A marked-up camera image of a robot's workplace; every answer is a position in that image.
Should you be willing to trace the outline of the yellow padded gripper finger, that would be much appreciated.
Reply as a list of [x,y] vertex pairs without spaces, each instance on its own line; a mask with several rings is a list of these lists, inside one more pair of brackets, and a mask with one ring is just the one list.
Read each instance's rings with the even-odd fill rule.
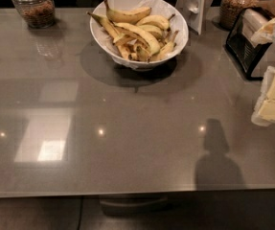
[[275,101],[260,96],[255,104],[251,122],[261,127],[275,124]]

